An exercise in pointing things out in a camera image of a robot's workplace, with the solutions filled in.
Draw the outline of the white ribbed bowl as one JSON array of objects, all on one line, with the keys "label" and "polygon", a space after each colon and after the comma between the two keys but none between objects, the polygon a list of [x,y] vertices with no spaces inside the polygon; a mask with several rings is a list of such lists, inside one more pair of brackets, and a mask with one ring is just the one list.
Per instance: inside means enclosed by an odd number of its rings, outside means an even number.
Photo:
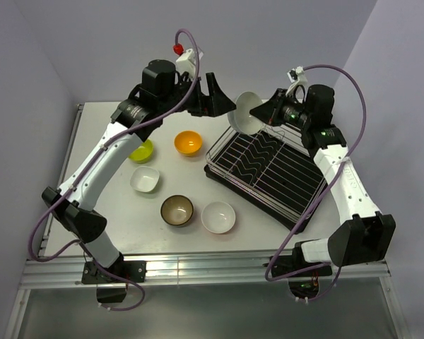
[{"label": "white ribbed bowl", "polygon": [[262,99],[253,92],[243,92],[235,98],[235,110],[227,113],[229,125],[238,133],[254,135],[264,126],[250,111],[263,104]]}]

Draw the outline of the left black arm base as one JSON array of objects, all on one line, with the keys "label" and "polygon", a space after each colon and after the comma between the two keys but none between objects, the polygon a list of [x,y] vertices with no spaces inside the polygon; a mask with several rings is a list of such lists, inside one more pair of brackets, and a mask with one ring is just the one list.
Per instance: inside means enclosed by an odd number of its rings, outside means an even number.
[{"label": "left black arm base", "polygon": [[[145,261],[122,261],[113,268],[103,268],[94,261],[87,261],[83,267],[81,284],[96,285],[96,299],[100,306],[113,311],[127,311],[143,303],[146,293],[140,283],[145,279]],[[119,307],[131,287],[141,292],[140,300],[132,306]]]}]

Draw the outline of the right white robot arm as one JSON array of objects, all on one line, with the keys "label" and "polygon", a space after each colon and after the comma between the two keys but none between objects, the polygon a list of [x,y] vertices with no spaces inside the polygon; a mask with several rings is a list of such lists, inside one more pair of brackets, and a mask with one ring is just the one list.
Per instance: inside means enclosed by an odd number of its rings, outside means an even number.
[{"label": "right white robot arm", "polygon": [[326,239],[296,244],[293,270],[307,275],[317,263],[351,266],[381,261],[396,228],[394,218],[383,214],[363,186],[350,159],[341,130],[332,124],[334,90],[312,85],[303,102],[294,92],[278,89],[250,114],[269,126],[298,129],[301,142],[323,174],[338,209],[340,226]]}]

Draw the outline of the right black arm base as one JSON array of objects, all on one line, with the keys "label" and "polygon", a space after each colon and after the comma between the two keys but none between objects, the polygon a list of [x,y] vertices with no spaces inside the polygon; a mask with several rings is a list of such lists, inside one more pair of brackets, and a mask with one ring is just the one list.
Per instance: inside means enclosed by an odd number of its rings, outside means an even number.
[{"label": "right black arm base", "polygon": [[271,256],[269,262],[264,264],[266,280],[276,281],[277,278],[287,274],[294,278],[301,278],[301,280],[288,282],[290,292],[298,299],[306,300],[317,297],[320,289],[319,279],[332,276],[333,273],[329,264],[306,262],[301,253],[279,256],[268,270],[272,258]]}]

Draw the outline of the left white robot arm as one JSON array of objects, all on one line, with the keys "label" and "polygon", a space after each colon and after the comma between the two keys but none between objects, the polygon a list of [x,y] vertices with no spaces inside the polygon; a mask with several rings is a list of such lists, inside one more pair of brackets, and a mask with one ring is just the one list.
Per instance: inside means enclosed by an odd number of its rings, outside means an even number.
[{"label": "left white robot arm", "polygon": [[124,257],[105,231],[106,218],[94,209],[98,198],[125,159],[162,125],[167,112],[219,117],[236,108],[213,73],[206,74],[206,82],[208,94],[203,94],[199,80],[178,71],[171,61],[150,61],[141,83],[119,103],[81,166],[59,188],[47,187],[42,193],[54,218],[82,243],[107,282],[122,277]]}]

